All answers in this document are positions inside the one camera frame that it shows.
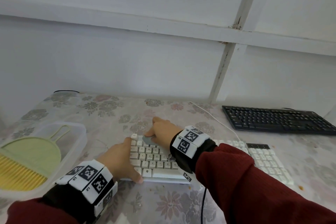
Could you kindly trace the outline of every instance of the right hand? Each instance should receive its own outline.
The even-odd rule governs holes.
[[[169,150],[170,142],[173,137],[183,129],[172,124],[169,120],[163,120],[159,117],[153,118],[152,128],[144,134],[146,137],[152,137],[152,141],[166,150]]]

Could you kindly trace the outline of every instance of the spacebar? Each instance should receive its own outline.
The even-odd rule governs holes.
[[[254,124],[255,128],[269,129],[269,130],[283,130],[281,125],[274,124]]]
[[[185,179],[185,177],[176,169],[161,169],[161,168],[154,168],[152,170],[152,177]]]

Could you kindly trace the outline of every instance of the hand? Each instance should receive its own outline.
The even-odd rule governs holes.
[[[169,120],[163,120],[159,117],[153,118],[152,128],[144,134],[146,137],[152,137],[152,141],[169,150],[170,142],[173,137],[183,129],[172,124]]]
[[[142,183],[144,181],[142,176],[134,170],[134,167],[129,161],[131,141],[132,139],[130,137],[126,137],[124,143],[113,145],[97,159],[98,162],[109,169],[114,181],[121,178],[130,178],[136,183]]]

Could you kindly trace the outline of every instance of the floral tablecloth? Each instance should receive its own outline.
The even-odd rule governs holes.
[[[220,105],[198,104],[229,125]],[[88,143],[77,163],[97,158],[108,147],[121,143],[132,133],[142,135],[159,116],[185,127],[194,125],[217,140],[235,135],[190,102],[114,97],[105,94],[56,92],[0,132],[0,143],[28,136],[37,127],[54,121],[82,123]],[[266,143],[291,173],[294,190],[303,197],[336,211],[336,137],[237,132],[242,141]],[[121,181],[98,223],[200,223],[204,191],[192,185]],[[6,220],[11,201],[0,198],[0,220]],[[223,212],[209,193],[204,220],[225,223]]]

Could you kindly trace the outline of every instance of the white wall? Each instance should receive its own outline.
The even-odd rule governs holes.
[[[256,31],[336,41],[336,0],[267,0]]]
[[[224,45],[120,29],[0,17],[0,118],[55,90],[207,100]]]
[[[336,57],[248,46],[217,101],[324,116],[336,103]]]

